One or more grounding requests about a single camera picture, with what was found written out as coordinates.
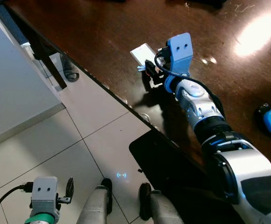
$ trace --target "white wall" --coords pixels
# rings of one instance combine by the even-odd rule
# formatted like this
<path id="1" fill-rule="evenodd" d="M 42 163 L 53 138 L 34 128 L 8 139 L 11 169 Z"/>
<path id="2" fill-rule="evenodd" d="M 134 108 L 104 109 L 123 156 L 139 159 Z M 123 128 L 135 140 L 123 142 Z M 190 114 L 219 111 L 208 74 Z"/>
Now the white wall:
<path id="1" fill-rule="evenodd" d="M 0 28 L 0 142 L 64 108 L 45 82 L 19 44 Z"/>

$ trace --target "table leg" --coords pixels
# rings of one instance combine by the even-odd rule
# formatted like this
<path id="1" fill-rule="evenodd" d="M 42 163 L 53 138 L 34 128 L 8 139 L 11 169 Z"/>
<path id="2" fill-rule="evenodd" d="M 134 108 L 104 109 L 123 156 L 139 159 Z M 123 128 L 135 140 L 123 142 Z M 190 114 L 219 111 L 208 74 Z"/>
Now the table leg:
<path id="1" fill-rule="evenodd" d="M 24 21 L 22 21 L 17 15 L 15 15 L 11 10 L 7 8 L 8 12 L 10 13 L 12 19 L 15 21 L 23 35 L 28 39 L 29 43 L 31 44 L 33 51 L 36 55 L 39 56 L 39 58 L 43 61 L 43 63 L 46 65 L 50 73 L 53 75 L 53 77 L 56 79 L 56 81 L 59 83 L 60 87 L 62 89 L 66 88 L 67 85 L 63 78 L 61 77 L 60 73 L 56 69 L 55 65 L 52 63 L 49 55 L 46 53 L 43 44 L 41 42 L 40 36 Z"/>

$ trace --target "white tile floor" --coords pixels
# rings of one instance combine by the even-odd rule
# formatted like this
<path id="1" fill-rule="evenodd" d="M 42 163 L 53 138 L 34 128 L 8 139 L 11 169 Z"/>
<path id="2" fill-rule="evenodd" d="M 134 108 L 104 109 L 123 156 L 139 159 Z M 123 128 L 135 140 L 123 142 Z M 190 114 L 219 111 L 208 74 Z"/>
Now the white tile floor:
<path id="1" fill-rule="evenodd" d="M 76 223 L 88 195 L 108 177 L 114 196 L 108 223 L 152 223 L 139 218 L 138 190 L 147 179 L 128 148 L 149 128 L 85 74 L 67 85 L 59 91 L 67 109 L 0 143 L 0 197 L 39 175 L 57 176 L 62 195 L 72 176 L 73 201 L 62 206 L 59 223 Z M 118 172 L 127 177 L 118 178 Z M 0 224 L 24 223 L 31 212 L 30 195 L 18 190 L 7 197 L 0 206 Z"/>

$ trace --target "black cable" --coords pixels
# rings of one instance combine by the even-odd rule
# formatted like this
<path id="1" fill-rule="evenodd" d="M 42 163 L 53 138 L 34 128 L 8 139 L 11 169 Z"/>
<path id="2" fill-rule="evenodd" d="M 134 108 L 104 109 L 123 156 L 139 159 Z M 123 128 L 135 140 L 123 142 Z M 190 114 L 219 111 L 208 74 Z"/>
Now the black cable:
<path id="1" fill-rule="evenodd" d="M 200 82 L 198 80 L 195 80 L 193 78 L 189 78 L 187 76 L 183 76 L 181 74 L 178 74 L 178 73 L 172 72 L 170 70 L 167 70 L 166 68 L 164 68 L 163 66 L 161 66 L 158 63 L 157 58 L 159 58 L 160 56 L 161 56 L 161 51 L 158 52 L 155 55 L 154 61 L 155 61 L 156 66 L 161 71 L 163 71 L 164 73 L 167 73 L 168 75 L 179 77 L 179 78 L 182 78 L 182 79 L 186 79 L 186 80 L 189 80 L 189 81 L 192 81 L 192 82 L 195 82 L 195 83 L 199 84 L 201 87 L 203 87 L 206 90 L 206 92 L 209 94 L 209 96 L 213 99 L 214 104 L 216 105 L 216 107 L 218 108 L 218 110 L 220 111 L 220 113 L 222 114 L 222 116 L 225 118 L 225 114 L 224 114 L 222 102 L 220 101 L 220 99 L 204 83 L 202 83 L 202 82 Z"/>
<path id="2" fill-rule="evenodd" d="M 11 194 L 13 191 L 16 191 L 16 190 L 18 190 L 18 189 L 24 189 L 24 186 L 25 186 L 25 185 L 20 185 L 20 186 L 17 186 L 17 187 L 15 187 L 15 188 L 9 190 L 7 193 L 4 194 L 3 197 L 0 198 L 0 203 L 1 203 L 1 202 L 2 202 L 9 194 Z"/>

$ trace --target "wooden table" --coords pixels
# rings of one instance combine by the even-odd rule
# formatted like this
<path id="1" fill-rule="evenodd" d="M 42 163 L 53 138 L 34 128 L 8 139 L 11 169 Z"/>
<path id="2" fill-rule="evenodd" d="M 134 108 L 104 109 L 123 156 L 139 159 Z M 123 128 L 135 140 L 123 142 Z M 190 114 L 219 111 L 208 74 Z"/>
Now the wooden table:
<path id="1" fill-rule="evenodd" d="M 224 105 L 227 121 L 271 161 L 271 137 L 253 113 L 271 104 L 271 0 L 228 0 L 221 9 L 183 0 L 10 0 L 6 6 L 68 55 L 96 81 L 107 84 L 138 113 L 202 164 L 200 145 L 173 95 L 147 92 L 130 50 L 154 50 L 189 32 L 191 76 Z"/>

